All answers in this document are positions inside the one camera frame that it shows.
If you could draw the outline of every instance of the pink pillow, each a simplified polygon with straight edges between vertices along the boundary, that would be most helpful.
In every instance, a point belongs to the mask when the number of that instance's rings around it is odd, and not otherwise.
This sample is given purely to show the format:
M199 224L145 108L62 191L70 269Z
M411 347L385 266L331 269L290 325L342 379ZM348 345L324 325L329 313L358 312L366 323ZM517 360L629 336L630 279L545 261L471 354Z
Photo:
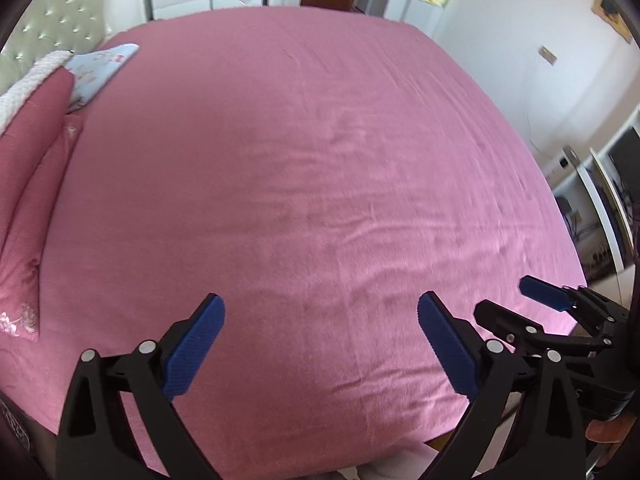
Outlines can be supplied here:
M0 257L0 332L38 339L38 270L49 219L82 118L69 115L18 205Z
M24 187L62 128L74 77L59 68L20 108L0 137L0 254Z

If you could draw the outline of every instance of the human hand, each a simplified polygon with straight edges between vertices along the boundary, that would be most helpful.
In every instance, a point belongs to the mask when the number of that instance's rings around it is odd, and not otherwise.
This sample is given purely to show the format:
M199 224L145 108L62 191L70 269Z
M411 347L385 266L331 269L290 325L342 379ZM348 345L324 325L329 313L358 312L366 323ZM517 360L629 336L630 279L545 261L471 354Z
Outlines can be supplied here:
M586 436L592 442L599 444L612 444L607 452L598 460L597 467L606 465L615 452L622 446L626 436L631 431L636 422L635 416L631 413L623 413L609 422L592 420L587 428Z

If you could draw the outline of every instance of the tufted headboard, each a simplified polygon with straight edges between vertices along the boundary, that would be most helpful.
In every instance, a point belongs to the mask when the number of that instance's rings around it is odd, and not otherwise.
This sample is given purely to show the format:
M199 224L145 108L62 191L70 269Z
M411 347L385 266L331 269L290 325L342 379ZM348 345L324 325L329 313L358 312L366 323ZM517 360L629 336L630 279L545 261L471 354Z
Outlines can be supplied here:
M33 0L0 51L0 94L54 50L85 54L105 38L104 0Z

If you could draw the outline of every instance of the wall socket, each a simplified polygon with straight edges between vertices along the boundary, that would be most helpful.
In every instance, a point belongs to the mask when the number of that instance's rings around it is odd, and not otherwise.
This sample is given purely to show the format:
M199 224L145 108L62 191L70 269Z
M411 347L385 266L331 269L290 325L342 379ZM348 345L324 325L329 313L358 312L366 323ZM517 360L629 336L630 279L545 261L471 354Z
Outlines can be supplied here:
M542 56L543 59L545 59L549 65L553 66L556 64L556 61L558 61L558 56L556 56L556 54L554 54L553 52L551 52L546 46L541 46L540 50L538 51L538 53L540 54L540 56Z

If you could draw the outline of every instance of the mattress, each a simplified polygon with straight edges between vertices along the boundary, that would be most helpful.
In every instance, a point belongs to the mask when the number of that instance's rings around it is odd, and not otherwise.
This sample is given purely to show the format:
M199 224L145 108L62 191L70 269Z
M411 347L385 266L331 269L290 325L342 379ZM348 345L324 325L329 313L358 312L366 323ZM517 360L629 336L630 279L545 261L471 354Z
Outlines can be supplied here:
M365 463L455 427L466 399L417 323L427 290L471 321L488 298L573 327L517 289L584 284L545 179L417 29L234 9L121 43L140 50L84 111L50 223L40 340L0 339L0 388L50 430L82 350L130 352L209 292L226 325L175 406L228 480Z

